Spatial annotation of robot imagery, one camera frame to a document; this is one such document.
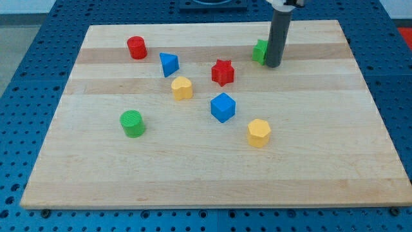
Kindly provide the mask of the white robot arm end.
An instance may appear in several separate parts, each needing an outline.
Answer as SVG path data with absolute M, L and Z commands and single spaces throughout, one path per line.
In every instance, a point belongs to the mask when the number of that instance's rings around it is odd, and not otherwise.
M 266 0 L 278 12 L 291 12 L 295 8 L 302 8 L 305 0 Z

